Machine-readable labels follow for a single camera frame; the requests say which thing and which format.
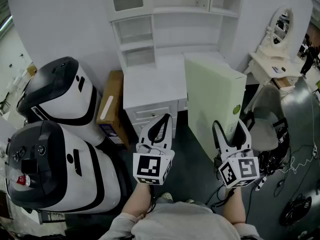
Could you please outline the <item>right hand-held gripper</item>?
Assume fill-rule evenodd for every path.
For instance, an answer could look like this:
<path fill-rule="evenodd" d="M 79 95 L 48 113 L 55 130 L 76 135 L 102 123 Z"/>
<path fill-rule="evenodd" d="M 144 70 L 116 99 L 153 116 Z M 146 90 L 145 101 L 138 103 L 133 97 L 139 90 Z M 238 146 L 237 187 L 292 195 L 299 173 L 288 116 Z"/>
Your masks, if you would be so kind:
<path fill-rule="evenodd" d="M 233 136 L 233 145 L 237 150 L 229 148 L 228 140 L 217 120 L 212 124 L 212 133 L 222 162 L 218 172 L 227 189 L 245 187 L 260 177 L 259 160 L 251 149 L 251 134 L 241 119 L 238 120 Z"/>

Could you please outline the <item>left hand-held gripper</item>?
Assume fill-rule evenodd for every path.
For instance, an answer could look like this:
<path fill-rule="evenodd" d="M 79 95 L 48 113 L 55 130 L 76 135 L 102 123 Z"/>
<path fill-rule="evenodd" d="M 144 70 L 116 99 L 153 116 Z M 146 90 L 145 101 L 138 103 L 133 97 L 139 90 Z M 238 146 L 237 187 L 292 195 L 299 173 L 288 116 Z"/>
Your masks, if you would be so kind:
<path fill-rule="evenodd" d="M 138 183 L 164 184 L 175 156 L 170 149 L 172 138 L 173 119 L 168 113 L 155 117 L 142 128 L 133 154 L 133 177 Z"/>

